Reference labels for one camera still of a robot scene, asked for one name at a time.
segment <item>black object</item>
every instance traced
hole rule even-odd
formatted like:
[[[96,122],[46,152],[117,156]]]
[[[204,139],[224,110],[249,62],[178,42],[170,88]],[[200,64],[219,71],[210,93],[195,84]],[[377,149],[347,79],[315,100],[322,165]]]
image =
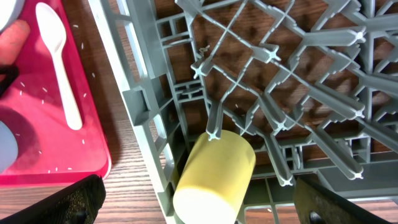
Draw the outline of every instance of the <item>black object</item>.
[[[298,178],[293,201],[300,223],[389,223],[310,180]]]
[[[19,70],[14,65],[0,66],[0,75],[6,77],[0,81],[0,97],[7,90],[13,81],[18,77]]]
[[[102,178],[91,175],[0,220],[0,224],[92,224],[105,195]]]

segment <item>pink tray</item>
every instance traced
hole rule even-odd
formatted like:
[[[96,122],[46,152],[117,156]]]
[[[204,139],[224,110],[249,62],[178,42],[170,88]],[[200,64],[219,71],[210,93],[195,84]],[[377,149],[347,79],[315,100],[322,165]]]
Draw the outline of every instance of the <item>pink tray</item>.
[[[52,59],[37,26],[38,2],[50,5],[67,31],[62,57],[83,120],[79,131],[65,121]],[[16,62],[20,76],[0,99],[0,120],[14,133],[19,155],[0,174],[0,187],[70,184],[90,174],[106,177],[109,149],[61,0],[28,0],[20,19],[29,23],[30,36]]]

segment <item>orange toy food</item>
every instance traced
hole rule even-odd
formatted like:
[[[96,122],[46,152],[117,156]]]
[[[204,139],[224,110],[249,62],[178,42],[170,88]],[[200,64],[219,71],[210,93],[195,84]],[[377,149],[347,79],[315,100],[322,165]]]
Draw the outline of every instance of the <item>orange toy food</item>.
[[[0,35],[0,65],[15,62],[29,33],[28,23],[18,19]]]

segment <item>wooden table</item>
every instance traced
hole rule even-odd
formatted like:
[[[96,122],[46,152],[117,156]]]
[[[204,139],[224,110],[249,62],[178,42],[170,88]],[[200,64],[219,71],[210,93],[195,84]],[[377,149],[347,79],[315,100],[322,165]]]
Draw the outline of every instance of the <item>wooden table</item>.
[[[168,1],[173,2],[156,0],[166,2],[166,7],[171,5]],[[116,0],[110,2],[116,7]],[[88,2],[64,0],[63,3],[70,24],[79,26],[72,28],[73,35],[77,45],[85,46],[83,50],[79,48],[80,57],[113,160],[111,173],[105,180],[106,200],[95,223],[165,223]],[[0,219],[63,188],[0,189]],[[390,200],[362,203],[362,206],[398,222],[398,209]],[[282,223],[298,223],[293,207],[278,211]],[[248,223],[273,223],[272,214],[267,210],[249,212]]]

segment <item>plastic dish rack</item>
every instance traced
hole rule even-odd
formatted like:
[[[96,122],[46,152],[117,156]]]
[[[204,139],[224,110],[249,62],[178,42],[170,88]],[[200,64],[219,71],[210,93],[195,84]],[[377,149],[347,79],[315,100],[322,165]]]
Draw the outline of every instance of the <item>plastic dish rack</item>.
[[[398,14],[385,14],[395,1],[386,1],[377,12],[375,1],[366,1],[366,4],[357,0],[324,1],[328,4],[327,10],[308,32],[300,28],[289,15],[294,0],[290,0],[284,9],[260,0],[225,0],[211,4],[205,4],[204,0],[175,0],[183,12],[161,19],[157,18],[153,0],[118,0],[118,13],[111,10],[108,0],[89,1],[167,223],[181,223],[174,212],[172,197],[197,137],[188,132],[186,114],[182,109],[182,105],[190,101],[202,101],[205,104],[209,141],[222,138],[220,133],[224,115],[232,119],[235,131],[241,135],[259,136],[264,140],[260,146],[253,145],[253,148],[256,153],[267,152],[272,165],[255,167],[238,216],[237,221],[240,223],[245,223],[247,209],[258,208],[271,208],[274,220],[278,223],[276,207],[292,205],[295,175],[312,175],[325,187],[353,200],[398,196],[398,173],[395,171],[398,169],[398,119],[394,115],[398,110],[398,73],[384,72],[390,63],[398,61]],[[206,13],[232,4],[240,6],[228,25]],[[253,45],[232,30],[239,14],[248,4],[275,19],[258,45]],[[342,29],[322,29],[336,14],[342,14],[356,25]],[[192,24],[199,17],[222,30],[216,45],[201,49],[197,47]],[[176,22],[181,19],[185,20],[187,26],[183,32],[176,29]],[[141,78],[139,82],[134,81],[117,22],[126,30]],[[170,26],[171,33],[168,35],[162,31],[164,24]],[[285,63],[279,57],[280,46],[267,42],[276,28],[282,26],[302,39]],[[213,58],[227,35],[252,51],[251,57],[236,75]],[[374,64],[376,38],[383,38],[395,48],[386,58]],[[190,81],[177,83],[168,49],[182,44],[192,47],[195,62],[186,66],[195,74]],[[333,59],[328,70],[315,83],[295,73],[307,47],[315,47]],[[246,69],[254,60],[271,63],[278,68],[277,74],[266,83],[261,93],[243,82]],[[209,89],[206,88],[205,77],[211,75],[212,70],[222,73],[231,83],[220,100],[210,97]],[[342,94],[324,85],[328,77],[343,70],[355,74],[359,80],[349,94]],[[170,97],[164,94],[160,82],[164,77],[169,83]],[[288,78],[308,88],[308,93],[289,113],[271,97],[272,91]],[[242,88],[257,98],[244,116],[237,115],[224,105],[225,99],[235,88]],[[381,91],[390,97],[376,111],[372,111],[374,91]],[[333,111],[316,127],[302,121],[303,106],[308,100],[316,100]],[[174,107],[178,119],[170,119],[171,108]],[[253,123],[254,114],[258,112],[264,113],[271,131],[258,128]],[[340,124],[347,120],[355,121],[358,130],[337,134],[325,131],[332,123]],[[154,138],[149,127],[151,122],[155,123],[159,134]],[[297,126],[307,130],[309,135],[281,141],[275,138],[280,132]],[[371,139],[391,151],[373,152]],[[305,150],[313,145],[318,145],[327,158],[303,160]],[[160,161],[161,154],[165,155],[164,165]]]

